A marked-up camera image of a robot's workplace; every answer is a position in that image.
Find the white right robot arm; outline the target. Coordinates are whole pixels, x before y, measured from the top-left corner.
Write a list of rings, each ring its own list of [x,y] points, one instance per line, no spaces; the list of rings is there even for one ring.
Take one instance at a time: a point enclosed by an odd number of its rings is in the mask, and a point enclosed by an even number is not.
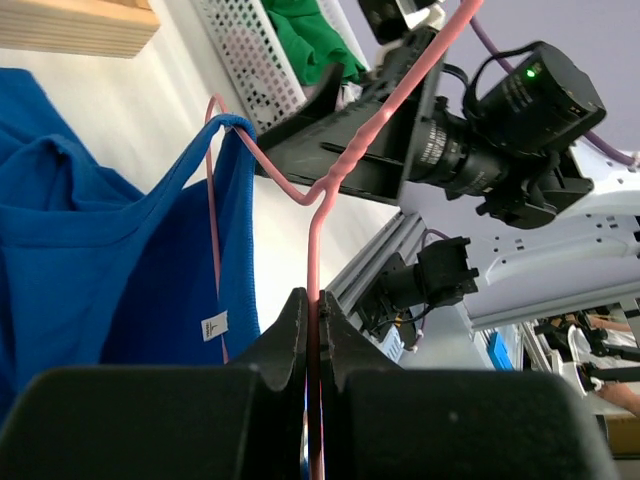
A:
[[[605,115],[588,76],[559,49],[534,42],[489,93],[468,79],[463,112],[437,93],[439,32],[409,32],[363,96],[330,108],[340,65],[259,147],[285,179],[310,190],[395,205],[424,187],[429,227],[471,240],[479,270],[465,305],[477,325],[639,288],[639,165],[619,164],[582,137]]]

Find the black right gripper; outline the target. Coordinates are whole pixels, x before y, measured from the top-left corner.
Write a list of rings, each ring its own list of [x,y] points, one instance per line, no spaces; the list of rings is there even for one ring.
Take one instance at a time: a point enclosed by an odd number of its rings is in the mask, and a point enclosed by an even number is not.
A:
[[[336,109],[345,66],[325,68],[304,105],[258,137],[258,147],[292,183],[312,185],[343,153],[356,131],[382,107],[389,94],[436,37],[419,27],[387,53],[378,77],[361,97]],[[436,90],[444,62],[438,61],[401,104],[346,176],[343,194],[395,204],[406,182],[425,183],[460,195],[483,196],[503,182],[508,160],[473,134],[468,123],[446,110]]]

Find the blue tank top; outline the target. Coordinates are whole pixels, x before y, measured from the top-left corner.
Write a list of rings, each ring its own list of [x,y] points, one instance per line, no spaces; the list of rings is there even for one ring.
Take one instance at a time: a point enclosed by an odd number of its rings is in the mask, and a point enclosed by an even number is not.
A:
[[[219,365],[259,337],[251,128],[214,117],[143,193],[2,70],[3,413],[53,368]]]

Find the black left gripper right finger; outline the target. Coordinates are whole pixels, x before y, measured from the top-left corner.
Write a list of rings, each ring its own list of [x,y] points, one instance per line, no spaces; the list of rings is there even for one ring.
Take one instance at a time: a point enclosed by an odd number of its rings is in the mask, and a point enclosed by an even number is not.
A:
[[[589,409],[537,372],[405,370],[320,300],[329,479],[614,479]]]

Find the mauve pink tank top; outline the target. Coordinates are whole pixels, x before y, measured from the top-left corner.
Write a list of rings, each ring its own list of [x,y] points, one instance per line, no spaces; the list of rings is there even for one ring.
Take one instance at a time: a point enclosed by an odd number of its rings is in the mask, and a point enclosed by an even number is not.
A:
[[[267,100],[274,99],[276,94],[284,93],[290,87],[290,79],[281,71],[277,71],[268,78],[268,81],[261,78],[254,78],[252,88],[255,92],[251,94],[251,97],[254,102],[258,102],[258,99],[261,99],[261,102],[265,104]],[[342,83],[336,96],[336,109],[342,110],[350,103],[358,100],[362,93],[362,86],[353,82]]]

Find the pink hanger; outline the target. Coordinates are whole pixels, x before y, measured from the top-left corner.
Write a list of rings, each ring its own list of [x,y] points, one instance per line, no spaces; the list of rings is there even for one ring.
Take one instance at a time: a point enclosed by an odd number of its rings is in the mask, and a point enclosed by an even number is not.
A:
[[[271,163],[251,137],[243,130],[237,134],[254,155],[259,164],[276,182],[280,189],[301,206],[310,206],[320,195],[324,198],[315,211],[308,234],[307,253],[307,294],[309,317],[307,327],[307,406],[308,406],[308,458],[309,474],[312,479],[324,477],[322,428],[321,428],[321,383],[320,383],[320,237],[323,224],[335,205],[339,187],[364,156],[368,147],[376,139],[382,128],[396,113],[401,104],[424,79],[446,50],[451,47],[467,24],[481,8],[482,0],[463,1],[455,13],[442,27],[435,39],[421,54],[408,73],[397,84],[382,107],[373,114],[355,133],[346,150],[330,167],[328,173],[317,180],[310,190],[303,194],[291,184]]]

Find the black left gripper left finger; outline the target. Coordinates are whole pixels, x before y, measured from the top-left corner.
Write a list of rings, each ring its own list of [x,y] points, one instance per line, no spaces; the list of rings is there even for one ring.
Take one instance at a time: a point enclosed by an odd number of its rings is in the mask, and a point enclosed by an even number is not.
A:
[[[1,433],[5,479],[298,479],[308,299],[223,367],[87,367],[39,376]]]

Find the green tank top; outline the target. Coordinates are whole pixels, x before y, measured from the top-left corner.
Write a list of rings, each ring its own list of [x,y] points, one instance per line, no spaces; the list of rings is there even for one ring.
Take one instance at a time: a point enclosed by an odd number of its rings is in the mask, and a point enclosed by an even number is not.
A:
[[[344,66],[342,83],[360,83],[366,71],[342,37],[329,25],[314,0],[262,2],[281,47],[302,86],[319,83],[324,70]]]

